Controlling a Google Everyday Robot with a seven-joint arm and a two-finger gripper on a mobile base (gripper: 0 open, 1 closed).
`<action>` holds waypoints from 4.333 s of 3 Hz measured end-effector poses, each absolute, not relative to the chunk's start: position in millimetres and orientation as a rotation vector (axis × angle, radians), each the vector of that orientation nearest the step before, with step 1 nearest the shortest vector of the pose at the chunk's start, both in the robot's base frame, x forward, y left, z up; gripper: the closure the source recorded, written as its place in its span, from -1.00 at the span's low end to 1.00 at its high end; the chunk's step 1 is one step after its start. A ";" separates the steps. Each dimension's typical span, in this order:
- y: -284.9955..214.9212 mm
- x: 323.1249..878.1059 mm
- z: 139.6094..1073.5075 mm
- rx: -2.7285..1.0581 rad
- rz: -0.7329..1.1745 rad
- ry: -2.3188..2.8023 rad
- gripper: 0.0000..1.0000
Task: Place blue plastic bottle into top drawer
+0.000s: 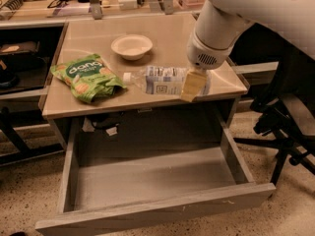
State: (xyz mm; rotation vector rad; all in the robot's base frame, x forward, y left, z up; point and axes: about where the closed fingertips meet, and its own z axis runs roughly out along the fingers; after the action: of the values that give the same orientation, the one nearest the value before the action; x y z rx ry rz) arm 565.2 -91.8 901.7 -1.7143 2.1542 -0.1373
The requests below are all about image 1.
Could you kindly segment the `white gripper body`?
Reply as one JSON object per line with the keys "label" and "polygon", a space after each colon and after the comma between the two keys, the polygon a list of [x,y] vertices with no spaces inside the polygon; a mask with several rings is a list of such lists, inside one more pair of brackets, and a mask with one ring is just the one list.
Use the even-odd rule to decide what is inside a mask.
{"label": "white gripper body", "polygon": [[234,38],[227,34],[194,30],[187,44],[187,57],[195,67],[203,70],[218,68],[230,54]]}

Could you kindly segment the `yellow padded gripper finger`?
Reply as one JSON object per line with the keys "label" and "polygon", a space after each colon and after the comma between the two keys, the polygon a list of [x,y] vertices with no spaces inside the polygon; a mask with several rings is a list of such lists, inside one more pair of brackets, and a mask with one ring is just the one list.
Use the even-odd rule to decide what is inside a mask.
{"label": "yellow padded gripper finger", "polygon": [[207,83],[207,72],[202,69],[191,68],[188,70],[180,94],[184,101],[192,102]]}

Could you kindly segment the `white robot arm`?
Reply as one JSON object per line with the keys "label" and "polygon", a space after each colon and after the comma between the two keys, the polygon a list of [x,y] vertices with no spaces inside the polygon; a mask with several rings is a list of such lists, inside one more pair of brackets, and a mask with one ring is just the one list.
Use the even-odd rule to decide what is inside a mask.
{"label": "white robot arm", "polygon": [[191,102],[236,40],[259,24],[315,58],[315,0],[205,0],[187,43],[191,64],[180,98]]}

